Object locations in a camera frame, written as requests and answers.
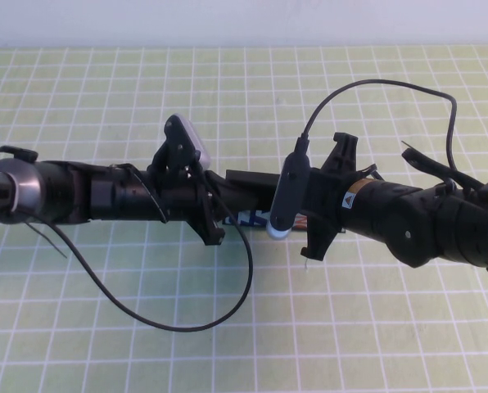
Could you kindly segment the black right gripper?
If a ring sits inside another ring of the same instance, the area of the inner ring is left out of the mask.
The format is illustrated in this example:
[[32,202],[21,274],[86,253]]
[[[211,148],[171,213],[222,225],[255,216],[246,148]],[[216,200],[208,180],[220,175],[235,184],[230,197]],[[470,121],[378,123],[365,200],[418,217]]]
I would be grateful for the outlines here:
[[357,167],[357,137],[335,133],[333,141],[328,158],[321,167],[308,168],[300,186],[300,212],[307,217],[306,245],[300,254],[309,260],[322,261],[336,236],[353,228],[360,189],[380,179],[375,164]]

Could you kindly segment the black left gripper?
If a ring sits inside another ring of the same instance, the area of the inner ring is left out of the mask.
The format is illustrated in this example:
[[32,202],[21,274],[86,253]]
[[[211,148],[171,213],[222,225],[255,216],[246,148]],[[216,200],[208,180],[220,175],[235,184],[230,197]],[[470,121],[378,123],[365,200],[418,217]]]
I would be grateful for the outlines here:
[[234,216],[241,211],[269,210],[268,199],[249,192],[231,192],[232,184],[212,170],[201,177],[188,177],[185,172],[170,177],[165,171],[148,169],[148,179],[167,221],[186,222],[206,246],[217,246],[224,239],[225,231],[217,224],[226,214],[222,205]]

